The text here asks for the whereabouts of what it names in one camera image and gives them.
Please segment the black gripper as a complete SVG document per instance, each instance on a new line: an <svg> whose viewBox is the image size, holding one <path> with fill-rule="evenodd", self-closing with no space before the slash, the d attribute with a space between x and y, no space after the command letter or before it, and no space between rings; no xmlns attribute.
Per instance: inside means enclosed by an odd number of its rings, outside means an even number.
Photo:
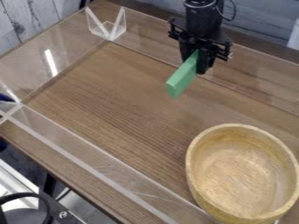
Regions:
<svg viewBox="0 0 299 224"><path fill-rule="evenodd" d="M198 55L196 73L205 74L216 58L229 59L232 41L220 26L221 20L232 21L233 17L224 16L224 0L182 0L182 6L185 17L168 20L168 37L178 41L181 61Z"/></svg>

